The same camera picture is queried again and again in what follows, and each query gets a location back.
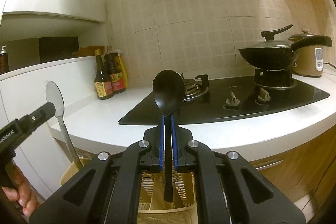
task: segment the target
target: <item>black spoon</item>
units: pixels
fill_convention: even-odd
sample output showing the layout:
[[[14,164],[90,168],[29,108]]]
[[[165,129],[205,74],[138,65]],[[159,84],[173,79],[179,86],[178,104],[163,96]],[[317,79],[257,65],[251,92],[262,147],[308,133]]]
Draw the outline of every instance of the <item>black spoon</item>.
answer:
[[[153,81],[155,103],[165,117],[166,179],[165,201],[173,202],[173,180],[171,164],[171,116],[182,104],[185,95],[184,81],[173,70],[163,70]]]

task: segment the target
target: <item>sticker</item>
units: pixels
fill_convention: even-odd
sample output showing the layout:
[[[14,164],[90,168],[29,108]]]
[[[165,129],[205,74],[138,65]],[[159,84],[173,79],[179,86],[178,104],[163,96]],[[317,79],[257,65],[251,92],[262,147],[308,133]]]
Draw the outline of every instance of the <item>sticker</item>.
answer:
[[[111,82],[95,82],[98,97],[104,97],[113,93]]]
[[[111,74],[112,88],[114,91],[122,90],[125,88],[124,79],[122,78],[122,73]]]

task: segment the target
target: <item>kitchen counter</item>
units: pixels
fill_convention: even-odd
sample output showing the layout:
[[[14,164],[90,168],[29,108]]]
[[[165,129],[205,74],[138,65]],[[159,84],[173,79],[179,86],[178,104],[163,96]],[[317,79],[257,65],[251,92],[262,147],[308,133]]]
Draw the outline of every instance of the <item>kitchen counter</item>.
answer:
[[[336,124],[336,72],[325,69],[321,78],[293,77],[330,93],[330,97],[274,114],[182,127],[212,150],[236,150],[249,161],[301,145]],[[152,126],[119,125],[118,120],[151,91],[151,87],[128,89],[109,100],[97,99],[67,116],[64,122],[74,146],[92,153],[117,153],[142,140],[144,131]],[[50,129],[54,138],[63,141],[58,123]]]

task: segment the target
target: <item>metal bolt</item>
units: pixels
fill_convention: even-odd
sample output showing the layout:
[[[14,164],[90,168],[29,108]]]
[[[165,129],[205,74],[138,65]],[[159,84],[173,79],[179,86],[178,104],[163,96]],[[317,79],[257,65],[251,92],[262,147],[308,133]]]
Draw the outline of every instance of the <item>metal bolt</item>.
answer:
[[[235,160],[239,157],[239,154],[236,151],[230,151],[228,156],[230,159]]]
[[[138,145],[142,148],[149,146],[149,142],[146,140],[139,141]]]
[[[188,142],[188,145],[190,147],[197,147],[198,146],[198,141],[191,140],[191,141]]]
[[[107,154],[106,152],[100,152],[98,155],[98,159],[100,160],[107,160],[109,158],[109,154]]]

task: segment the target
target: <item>human hand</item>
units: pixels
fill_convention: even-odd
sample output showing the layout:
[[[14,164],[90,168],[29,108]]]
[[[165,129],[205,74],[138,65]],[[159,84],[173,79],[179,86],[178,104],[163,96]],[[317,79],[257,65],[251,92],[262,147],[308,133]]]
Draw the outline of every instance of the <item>human hand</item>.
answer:
[[[8,187],[2,187],[2,189],[9,201],[18,201],[22,206],[23,214],[30,217],[40,205],[37,201],[36,193],[30,188],[29,181],[16,165],[13,165],[10,177],[14,185],[17,185],[18,190]]]

